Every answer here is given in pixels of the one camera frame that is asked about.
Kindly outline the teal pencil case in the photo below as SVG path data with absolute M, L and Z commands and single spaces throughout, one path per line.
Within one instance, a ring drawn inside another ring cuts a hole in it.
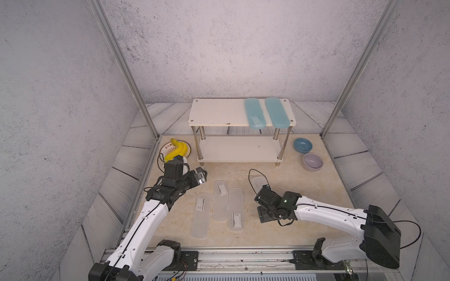
M 290 127 L 290 119 L 279 98 L 266 98 L 265 105 L 275 129 Z
M 266 119 L 259 99 L 247 98 L 244 101 L 249 127 L 254 130 L 264 129 Z

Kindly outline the clear pencil case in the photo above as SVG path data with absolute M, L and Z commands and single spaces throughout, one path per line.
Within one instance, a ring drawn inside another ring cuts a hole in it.
M 218 180 L 213 185 L 213 219 L 214 221 L 226 221 L 229 209 L 228 182 Z
M 264 186 L 269 185 L 264 176 L 254 176 L 251 178 L 250 183 L 256 194 L 258 194 Z
M 191 236 L 196 239 L 204 239 L 208 235 L 212 195 L 200 193 L 196 199 L 193 212 Z
M 231 231 L 244 228 L 244 194 L 238 187 L 229 190 L 228 225 Z

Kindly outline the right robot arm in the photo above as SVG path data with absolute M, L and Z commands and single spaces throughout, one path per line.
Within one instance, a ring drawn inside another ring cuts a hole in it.
M 328 269 L 345 260 L 368 259 L 379 266 L 400 267 L 401 231 L 377 206 L 351 209 L 322 203 L 299 193 L 282 196 L 264 186 L 254 198 L 262 223 L 310 221 L 348 233 L 347 237 L 316 240 L 306 258 L 296 260 L 312 269 Z

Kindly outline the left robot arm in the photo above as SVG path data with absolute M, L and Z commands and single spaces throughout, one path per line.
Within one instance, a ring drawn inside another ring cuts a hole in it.
M 153 187 L 147 191 L 146 202 L 136 222 L 124 240 L 104 263 L 95 263 L 90 269 L 90 281 L 151 281 L 168 267 L 180 262 L 180 243 L 162 240 L 148 256 L 144 253 L 160 223 L 174 203 L 188 190 L 207 181 L 207 171 L 201 167 L 184 173 L 165 169 Z

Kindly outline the white two-tier shelf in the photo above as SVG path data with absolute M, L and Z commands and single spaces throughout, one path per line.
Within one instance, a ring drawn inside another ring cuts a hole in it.
M 273 127 L 266 99 L 259 99 L 266 127 Z M 289 135 L 296 125 L 293 109 L 288 99 L 280 99 L 290 119 L 290 127 L 275 129 L 270 135 L 213 135 L 206 136 L 205 128 L 240 127 L 249 129 L 244 99 L 193 100 L 188 124 L 195 138 L 198 161 L 205 163 L 274 163 L 283 161 Z

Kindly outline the yellow banana bunch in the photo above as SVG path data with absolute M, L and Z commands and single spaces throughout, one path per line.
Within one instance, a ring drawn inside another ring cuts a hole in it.
M 163 153 L 164 162 L 173 160 L 176 156 L 187 156 L 190 151 L 191 148 L 186 142 L 171 139 L 170 142 L 165 145 L 165 152 Z

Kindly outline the patterned round plate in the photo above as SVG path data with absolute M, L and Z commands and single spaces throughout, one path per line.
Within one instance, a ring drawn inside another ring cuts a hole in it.
M 174 160 L 176 156 L 182 156 L 186 163 L 191 154 L 191 146 L 183 140 L 171 139 L 170 142 L 163 145 L 159 152 L 159 158 L 164 163 Z

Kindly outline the purple ceramic bowl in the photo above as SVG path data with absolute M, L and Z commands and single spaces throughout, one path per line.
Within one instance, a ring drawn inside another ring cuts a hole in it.
M 315 153 L 306 153 L 303 158 L 304 168 L 311 172 L 316 172 L 322 169 L 324 162 L 323 159 Z

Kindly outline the blue ceramic bowl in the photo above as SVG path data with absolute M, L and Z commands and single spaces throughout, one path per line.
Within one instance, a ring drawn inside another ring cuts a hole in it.
M 303 154 L 309 153 L 313 149 L 313 144 L 311 141 L 305 138 L 297 138 L 294 140 L 293 146 L 297 152 Z

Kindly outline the aluminium mounting rail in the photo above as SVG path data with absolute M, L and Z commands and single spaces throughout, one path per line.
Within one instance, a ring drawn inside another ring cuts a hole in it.
M 344 270 L 296 270 L 293 251 L 311 247 L 193 248 L 198 251 L 197 271 L 163 272 L 152 281 L 400 281 L 397 269 L 387 269 L 365 259 L 342 261 Z

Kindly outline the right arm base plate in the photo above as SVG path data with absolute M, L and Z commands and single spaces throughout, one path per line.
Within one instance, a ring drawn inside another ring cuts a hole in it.
M 313 257 L 312 251 L 293 251 L 293 259 L 288 262 L 294 264 L 296 270 L 344 270 L 343 262 L 332 263 L 321 255 Z

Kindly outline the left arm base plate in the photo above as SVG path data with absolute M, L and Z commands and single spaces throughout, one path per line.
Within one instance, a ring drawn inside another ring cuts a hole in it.
M 198 251 L 179 251 L 175 253 L 173 262 L 163 272 L 169 271 L 197 271 L 199 261 Z

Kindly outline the left aluminium frame post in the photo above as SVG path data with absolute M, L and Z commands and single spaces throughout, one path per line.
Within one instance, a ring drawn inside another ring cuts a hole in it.
M 102 7 L 101 1 L 89 0 L 88 3 L 90 4 L 91 9 L 93 10 L 93 14 L 97 19 L 100 29 L 101 29 L 111 51 L 116 59 L 119 69 L 125 78 L 125 81 L 131 91 L 133 98 L 135 99 L 135 101 L 137 103 L 137 106 L 144 118 L 145 123 L 149 126 L 152 136 L 154 138 L 158 139 L 159 133 L 158 133 L 154 123 L 152 122 L 151 116 L 148 112 L 148 109 L 147 109 L 145 103 L 144 103 L 144 100 L 139 91 L 137 83 L 135 82 L 135 80 L 132 76 L 131 70 L 125 60 L 125 57 L 124 57 L 121 49 L 120 49 L 120 46 L 117 42 L 117 39 L 115 37 L 115 34 L 114 34 L 112 28 L 111 28 L 109 20 L 107 19 L 107 15 L 105 14 L 105 11 Z

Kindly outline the aluminium frame post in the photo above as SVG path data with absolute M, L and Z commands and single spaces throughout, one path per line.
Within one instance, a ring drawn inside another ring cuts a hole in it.
M 335 106 L 330 114 L 330 117 L 328 118 L 320 136 L 324 140 L 328 133 L 330 133 L 330 130 L 335 123 L 335 120 L 337 119 L 339 112 L 342 110 L 343 106 L 347 102 L 350 94 L 352 93 L 355 85 L 357 84 L 358 79 L 362 75 L 365 67 L 367 66 L 371 55 L 375 51 L 377 45 L 379 44 L 380 40 L 383 37 L 384 32 L 386 31 L 390 21 L 394 17 L 396 10 L 398 9 L 398 6 L 400 5 L 401 1 L 399 0 L 390 0 L 387 2 L 387 5 L 376 25 L 374 28 L 372 34 L 369 37 L 369 40 L 367 41 L 361 56 L 359 57 L 355 68 L 353 69 L 347 83 L 345 84 L 341 94 L 338 97 L 337 102 L 335 103 Z
M 111 51 L 116 59 L 119 69 L 125 78 L 125 81 L 131 91 L 133 98 L 135 99 L 135 101 L 137 103 L 137 106 L 144 118 L 145 123 L 149 126 L 152 136 L 154 138 L 158 139 L 159 133 L 158 133 L 154 123 L 152 122 L 151 116 L 148 112 L 148 109 L 147 109 L 145 103 L 144 103 L 144 100 L 139 91 L 137 83 L 135 82 L 135 80 L 132 76 L 131 70 L 125 60 L 125 57 L 124 57 L 121 49 L 120 49 L 120 46 L 117 42 L 117 39 L 115 37 L 115 34 L 114 34 L 112 28 L 111 28 L 109 20 L 107 19 L 107 15 L 105 14 L 105 11 L 102 7 L 101 1 L 89 0 L 88 3 L 90 4 L 91 9 L 93 10 L 93 14 L 97 19 L 100 29 L 101 29 Z

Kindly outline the right aluminium frame post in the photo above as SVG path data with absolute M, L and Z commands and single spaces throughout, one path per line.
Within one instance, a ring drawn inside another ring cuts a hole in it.
M 398 9 L 398 6 L 400 5 L 401 1 L 399 0 L 390 0 L 387 2 L 387 5 L 376 25 L 374 28 L 372 34 L 369 37 L 369 40 L 367 41 L 361 56 L 359 57 L 355 68 L 353 69 L 347 83 L 345 84 L 341 94 L 338 97 L 337 102 L 335 103 L 335 106 L 330 114 L 330 117 L 328 118 L 320 136 L 324 140 L 328 133 L 330 133 L 330 130 L 335 123 L 335 120 L 337 119 L 339 112 L 342 110 L 343 106 L 347 102 L 350 94 L 352 93 L 355 85 L 357 84 L 358 79 L 362 75 L 365 67 L 367 66 L 371 55 L 375 51 L 377 45 L 379 44 L 380 40 L 383 37 L 384 32 L 386 31 L 390 21 L 394 17 L 396 10 Z

